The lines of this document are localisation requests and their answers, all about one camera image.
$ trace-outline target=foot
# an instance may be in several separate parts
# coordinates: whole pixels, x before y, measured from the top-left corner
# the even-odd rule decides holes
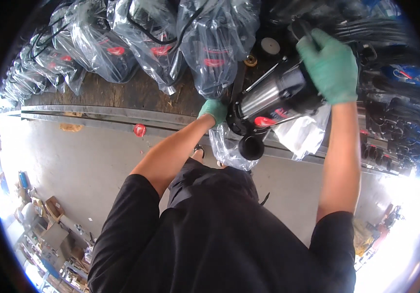
[[[192,159],[203,164],[203,158],[205,157],[205,151],[200,144],[197,144],[194,148],[194,154],[191,156]]]

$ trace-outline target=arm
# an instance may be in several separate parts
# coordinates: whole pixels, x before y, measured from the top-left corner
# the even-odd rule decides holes
[[[350,47],[319,29],[296,45],[319,92],[332,105],[329,149],[324,161],[317,222],[336,211],[354,213],[359,196],[359,126],[356,109],[358,67]]]
[[[361,172],[359,150],[356,102],[333,105],[317,222],[339,210],[355,212]]]
[[[161,199],[195,145],[210,128],[223,123],[227,112],[221,102],[206,101],[197,120],[154,146],[130,174],[148,179]]]

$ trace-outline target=wooden table surface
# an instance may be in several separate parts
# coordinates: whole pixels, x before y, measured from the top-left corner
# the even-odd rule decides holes
[[[246,70],[243,89],[247,88],[275,62],[258,62],[255,67],[241,66]],[[223,98],[230,99],[232,87]],[[197,116],[205,99],[197,93],[191,71],[187,68],[176,84],[176,93],[166,95],[158,89],[157,83],[143,70],[125,84],[114,84],[95,73],[87,73],[82,83],[81,94],[75,96],[66,87],[64,94],[45,92],[32,95],[25,105],[92,105],[159,111],[172,114]]]

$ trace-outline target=green rubber glove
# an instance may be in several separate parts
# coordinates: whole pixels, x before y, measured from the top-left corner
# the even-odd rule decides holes
[[[331,105],[356,101],[358,67],[350,47],[319,29],[311,35],[320,52],[307,37],[300,39],[296,49],[314,85]]]
[[[228,114],[228,107],[223,105],[222,102],[217,100],[207,100],[202,109],[200,109],[199,116],[203,114],[210,114],[215,119],[215,125],[219,125],[226,120],[226,114]]]

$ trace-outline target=white plastic bag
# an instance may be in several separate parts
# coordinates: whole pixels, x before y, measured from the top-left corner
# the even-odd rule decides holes
[[[293,152],[293,160],[301,161],[305,155],[315,154],[324,139],[329,121],[330,105],[319,107],[316,114],[301,116],[273,128],[278,140]]]
[[[230,131],[226,123],[209,130],[210,144],[215,158],[226,166],[249,171],[259,160],[248,161],[241,155],[238,144],[242,136]]]

